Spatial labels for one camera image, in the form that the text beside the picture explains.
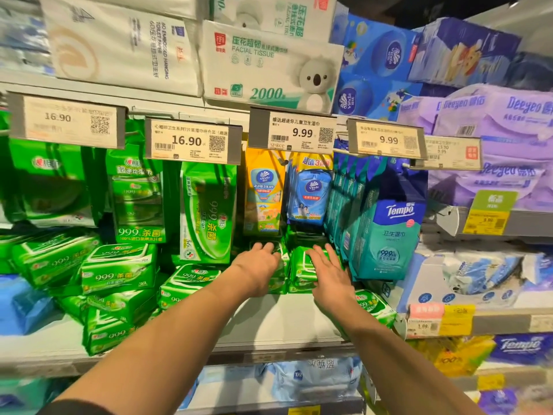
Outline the pink yellow price label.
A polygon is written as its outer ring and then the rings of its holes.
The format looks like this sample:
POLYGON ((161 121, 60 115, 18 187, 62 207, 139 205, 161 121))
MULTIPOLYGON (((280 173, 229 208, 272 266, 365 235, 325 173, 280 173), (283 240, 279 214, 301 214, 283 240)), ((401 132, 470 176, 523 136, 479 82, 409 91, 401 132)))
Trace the pink yellow price label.
POLYGON ((470 336, 475 312, 475 305, 412 304, 406 338, 470 336))

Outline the blue white tissue pack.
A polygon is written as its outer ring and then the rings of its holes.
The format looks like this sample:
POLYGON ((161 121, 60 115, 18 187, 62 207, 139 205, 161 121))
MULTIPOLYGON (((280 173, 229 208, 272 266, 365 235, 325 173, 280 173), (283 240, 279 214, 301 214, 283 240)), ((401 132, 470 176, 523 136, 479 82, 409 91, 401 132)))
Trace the blue white tissue pack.
POLYGON ((553 333, 494 336, 495 347, 488 361, 519 365, 553 365, 553 333))

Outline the green yellow promotion label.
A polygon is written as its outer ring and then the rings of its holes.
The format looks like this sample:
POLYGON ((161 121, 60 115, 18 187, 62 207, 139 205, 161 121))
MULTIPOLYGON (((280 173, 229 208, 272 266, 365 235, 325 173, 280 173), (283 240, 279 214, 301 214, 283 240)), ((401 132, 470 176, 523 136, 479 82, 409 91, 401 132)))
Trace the green yellow promotion label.
POLYGON ((517 199, 518 193, 515 191, 478 191, 468 211, 462 234, 503 236, 517 199))

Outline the person's left hand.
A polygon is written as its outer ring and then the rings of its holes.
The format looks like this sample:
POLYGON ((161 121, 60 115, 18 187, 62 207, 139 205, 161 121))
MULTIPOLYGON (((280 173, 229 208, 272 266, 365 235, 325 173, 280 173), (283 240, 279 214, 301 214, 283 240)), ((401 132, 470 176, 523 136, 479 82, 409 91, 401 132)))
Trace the person's left hand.
POLYGON ((234 259, 228 271, 245 298, 260 297, 268 292, 269 281, 280 263, 281 254, 273 243, 256 242, 234 259))

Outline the tall green wipes pack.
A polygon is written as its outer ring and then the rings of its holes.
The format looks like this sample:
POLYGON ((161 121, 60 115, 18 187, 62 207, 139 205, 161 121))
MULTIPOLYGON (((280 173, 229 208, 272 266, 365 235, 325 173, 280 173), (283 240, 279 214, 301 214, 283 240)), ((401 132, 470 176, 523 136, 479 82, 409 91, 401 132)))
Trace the tall green wipes pack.
POLYGON ((229 264, 237 171, 235 165, 182 162, 179 234, 182 261, 229 264))

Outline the yellow tissue pack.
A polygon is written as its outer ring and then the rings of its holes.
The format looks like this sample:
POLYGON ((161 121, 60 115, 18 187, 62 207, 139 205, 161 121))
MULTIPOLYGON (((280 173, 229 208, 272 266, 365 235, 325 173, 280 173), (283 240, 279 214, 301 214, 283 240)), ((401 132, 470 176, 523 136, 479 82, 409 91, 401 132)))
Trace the yellow tissue pack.
POLYGON ((494 335, 407 340, 447 377, 472 376, 494 350, 494 335))

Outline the green bundled wipes pack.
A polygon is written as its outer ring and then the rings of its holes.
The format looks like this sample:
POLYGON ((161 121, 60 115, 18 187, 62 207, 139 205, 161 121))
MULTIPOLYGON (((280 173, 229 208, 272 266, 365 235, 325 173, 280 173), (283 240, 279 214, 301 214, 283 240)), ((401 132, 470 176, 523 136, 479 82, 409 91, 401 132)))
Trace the green bundled wipes pack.
POLYGON ((145 157, 144 141, 132 138, 106 155, 115 240, 121 244, 167 241, 162 163, 145 157))

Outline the white red-marked price tag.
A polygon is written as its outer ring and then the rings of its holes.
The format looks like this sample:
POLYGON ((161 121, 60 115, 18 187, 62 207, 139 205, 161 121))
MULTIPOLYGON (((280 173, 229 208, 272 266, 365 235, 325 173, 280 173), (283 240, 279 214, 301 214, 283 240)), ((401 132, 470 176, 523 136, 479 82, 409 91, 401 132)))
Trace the white red-marked price tag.
POLYGON ((444 137, 425 135, 426 159, 411 159, 414 170, 483 169, 481 139, 472 137, 444 137))

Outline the green wet wipes packet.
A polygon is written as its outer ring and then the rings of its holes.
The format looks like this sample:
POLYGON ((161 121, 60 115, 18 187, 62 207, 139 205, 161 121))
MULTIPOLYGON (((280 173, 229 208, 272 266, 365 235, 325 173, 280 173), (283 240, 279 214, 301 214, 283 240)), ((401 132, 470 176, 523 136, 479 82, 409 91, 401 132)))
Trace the green wet wipes packet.
POLYGON ((307 254, 309 249, 306 246, 298 246, 291 253, 288 294, 312 293, 317 283, 315 266, 307 254))
POLYGON ((288 251, 288 248, 284 239, 282 237, 278 239, 254 238, 249 242, 249 249, 251 249, 256 242, 259 242, 261 244, 267 244, 267 243, 273 244, 273 252, 278 252, 280 253, 280 256, 281 256, 281 261, 269 281, 268 294, 275 294, 275 295, 287 294, 289 291, 289 284, 290 284, 290 276, 289 276, 290 253, 288 251))

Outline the person's right forearm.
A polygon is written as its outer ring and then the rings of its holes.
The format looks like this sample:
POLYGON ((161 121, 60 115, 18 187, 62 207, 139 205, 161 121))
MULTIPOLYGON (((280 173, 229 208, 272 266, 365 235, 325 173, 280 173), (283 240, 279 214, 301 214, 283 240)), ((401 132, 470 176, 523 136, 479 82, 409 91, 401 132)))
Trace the person's right forearm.
POLYGON ((390 415, 486 415, 354 297, 315 301, 337 321, 353 343, 390 415))

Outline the pile of green wipes packs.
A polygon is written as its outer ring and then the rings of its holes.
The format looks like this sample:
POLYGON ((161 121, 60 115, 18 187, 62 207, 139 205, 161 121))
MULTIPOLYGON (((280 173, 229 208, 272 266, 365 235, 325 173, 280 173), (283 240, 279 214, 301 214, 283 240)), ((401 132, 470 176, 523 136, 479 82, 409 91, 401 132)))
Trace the pile of green wipes packs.
POLYGON ((81 228, 0 235, 0 276, 16 274, 52 297, 82 329, 88 355, 117 346, 155 310, 168 311, 230 266, 158 266, 156 244, 102 244, 81 228))

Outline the stack of purple tissue packs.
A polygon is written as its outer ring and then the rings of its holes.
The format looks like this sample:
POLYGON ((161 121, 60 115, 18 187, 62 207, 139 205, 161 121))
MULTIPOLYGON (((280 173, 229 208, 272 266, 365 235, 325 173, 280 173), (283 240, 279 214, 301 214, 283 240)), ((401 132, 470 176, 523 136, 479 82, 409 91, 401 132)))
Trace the stack of purple tissue packs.
POLYGON ((429 171, 437 202, 469 208, 480 190, 513 191, 514 209, 553 213, 553 92, 477 83, 445 98, 405 99, 397 123, 481 139, 481 170, 429 171))

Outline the white toilet paper pack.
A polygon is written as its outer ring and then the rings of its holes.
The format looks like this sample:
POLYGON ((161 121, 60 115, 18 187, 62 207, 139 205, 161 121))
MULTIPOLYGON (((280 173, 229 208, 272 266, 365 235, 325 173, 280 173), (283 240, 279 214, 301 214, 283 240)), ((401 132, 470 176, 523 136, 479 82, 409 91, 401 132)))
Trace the white toilet paper pack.
POLYGON ((55 77, 201 97, 199 23, 123 0, 39 0, 55 77))

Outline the white metal store shelf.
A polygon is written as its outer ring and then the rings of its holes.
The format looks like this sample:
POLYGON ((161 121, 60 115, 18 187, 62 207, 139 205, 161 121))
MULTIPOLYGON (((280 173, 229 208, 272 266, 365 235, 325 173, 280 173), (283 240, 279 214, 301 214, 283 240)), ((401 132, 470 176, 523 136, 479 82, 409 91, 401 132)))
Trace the white metal store shelf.
MULTIPOLYGON (((203 100, 150 90, 57 79, 20 71, 0 70, 0 92, 59 98, 74 102, 124 107, 133 117, 223 123, 248 130, 249 105, 203 100)), ((54 378, 84 374, 104 356, 88 356, 81 344, 82 329, 70 316, 24 336, 0 336, 0 378, 54 378)), ((265 296, 246 301, 224 330, 208 365, 249 365, 275 361, 330 359, 352 356, 354 348, 339 335, 332 321, 307 294, 265 296)), ((278 403, 270 380, 252 379, 224 386, 198 388, 189 408, 179 413, 282 413, 308 403, 278 403)))

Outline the white koala facial tissue pack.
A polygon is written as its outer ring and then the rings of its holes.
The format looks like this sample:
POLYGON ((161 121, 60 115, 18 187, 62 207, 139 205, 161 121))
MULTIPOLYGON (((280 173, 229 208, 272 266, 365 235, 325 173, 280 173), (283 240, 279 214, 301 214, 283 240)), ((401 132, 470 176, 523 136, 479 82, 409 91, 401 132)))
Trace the white koala facial tissue pack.
POLYGON ((204 20, 204 97, 329 114, 342 45, 204 20))

